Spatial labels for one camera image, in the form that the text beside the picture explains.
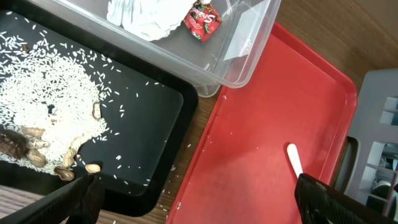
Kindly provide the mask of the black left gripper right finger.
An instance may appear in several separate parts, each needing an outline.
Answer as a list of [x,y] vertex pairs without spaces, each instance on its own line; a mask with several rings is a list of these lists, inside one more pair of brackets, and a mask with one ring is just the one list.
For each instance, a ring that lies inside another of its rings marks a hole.
[[395,224],[305,173],[298,176],[295,201],[303,224]]

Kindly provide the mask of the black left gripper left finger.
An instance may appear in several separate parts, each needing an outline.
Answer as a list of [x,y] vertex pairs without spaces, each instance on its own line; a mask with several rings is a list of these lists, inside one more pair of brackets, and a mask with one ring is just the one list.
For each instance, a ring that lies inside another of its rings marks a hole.
[[96,223],[104,202],[104,184],[85,174],[40,200],[1,218],[4,224]]

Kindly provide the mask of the white plastic fork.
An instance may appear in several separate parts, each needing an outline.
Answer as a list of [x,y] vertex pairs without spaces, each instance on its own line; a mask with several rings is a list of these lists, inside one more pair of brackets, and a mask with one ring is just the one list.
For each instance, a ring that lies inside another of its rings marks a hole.
[[299,175],[303,173],[303,169],[299,157],[299,152],[295,144],[290,143],[287,146],[287,155],[296,177],[299,177]]

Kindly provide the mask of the rice and food leftovers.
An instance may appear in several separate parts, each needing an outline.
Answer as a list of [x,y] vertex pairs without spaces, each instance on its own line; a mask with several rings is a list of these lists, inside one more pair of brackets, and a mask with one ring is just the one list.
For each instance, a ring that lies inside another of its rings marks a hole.
[[150,80],[10,10],[1,11],[1,160],[64,181],[78,169],[148,187],[138,141]]

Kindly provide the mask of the red snack wrapper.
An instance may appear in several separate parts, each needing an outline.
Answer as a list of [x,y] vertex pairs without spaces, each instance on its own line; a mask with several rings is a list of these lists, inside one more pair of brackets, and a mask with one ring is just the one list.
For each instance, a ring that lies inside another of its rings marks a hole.
[[201,1],[193,4],[183,21],[190,33],[203,44],[223,23],[212,4],[203,4]]

